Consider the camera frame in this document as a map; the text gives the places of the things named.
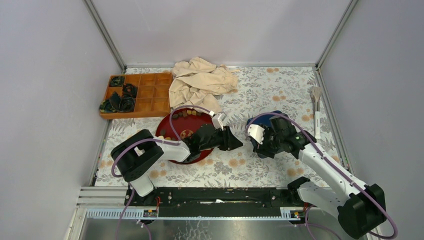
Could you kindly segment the navy box lid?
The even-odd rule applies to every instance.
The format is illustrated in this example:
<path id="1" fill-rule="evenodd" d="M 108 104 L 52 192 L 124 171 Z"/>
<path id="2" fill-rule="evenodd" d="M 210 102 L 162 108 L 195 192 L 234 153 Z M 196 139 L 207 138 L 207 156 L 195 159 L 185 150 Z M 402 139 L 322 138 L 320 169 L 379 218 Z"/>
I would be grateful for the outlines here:
<path id="1" fill-rule="evenodd" d="M 261 113 L 247 120 L 245 126 L 245 135 L 249 139 L 254 149 L 257 149 L 259 146 L 263 145 L 267 141 L 268 136 L 274 132 L 271 119 L 279 118 L 282 114 L 283 113 L 281 111 L 275 110 L 268 113 Z M 258 144 L 254 139 L 248 136 L 248 127 L 252 124 L 260 125 L 265 129 L 263 144 Z"/>

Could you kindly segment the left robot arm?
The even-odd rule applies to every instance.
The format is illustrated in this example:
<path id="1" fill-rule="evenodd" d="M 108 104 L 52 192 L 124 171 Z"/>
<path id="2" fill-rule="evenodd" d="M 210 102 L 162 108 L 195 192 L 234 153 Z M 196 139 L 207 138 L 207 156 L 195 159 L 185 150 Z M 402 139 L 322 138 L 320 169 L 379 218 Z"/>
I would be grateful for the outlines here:
<path id="1" fill-rule="evenodd" d="M 204 124 L 181 140 L 159 138 L 143 129 L 111 151 L 111 174 L 115 178 L 123 178 L 135 191 L 136 199 L 148 206 L 155 200 L 155 187 L 148 170 L 157 161 L 189 164 L 197 160 L 203 151 L 215 148 L 232 151 L 242 146 L 243 143 L 233 135 L 229 126 L 215 128 L 211 124 Z"/>

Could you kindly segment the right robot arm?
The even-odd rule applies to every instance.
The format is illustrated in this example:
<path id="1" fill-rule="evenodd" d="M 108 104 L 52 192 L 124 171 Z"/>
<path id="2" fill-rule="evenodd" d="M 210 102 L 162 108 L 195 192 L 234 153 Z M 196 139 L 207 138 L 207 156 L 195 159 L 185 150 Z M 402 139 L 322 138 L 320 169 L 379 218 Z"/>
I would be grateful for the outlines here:
<path id="1" fill-rule="evenodd" d="M 329 186 L 319 187 L 306 177 L 288 184 L 287 201 L 293 206 L 312 204 L 338 220 L 354 239 L 368 234 L 387 220 L 385 193 L 377 184 L 368 185 L 340 166 L 313 135 L 285 114 L 269 112 L 269 123 L 252 118 L 246 134 L 255 142 L 254 152 L 269 158 L 286 152 L 313 169 Z"/>

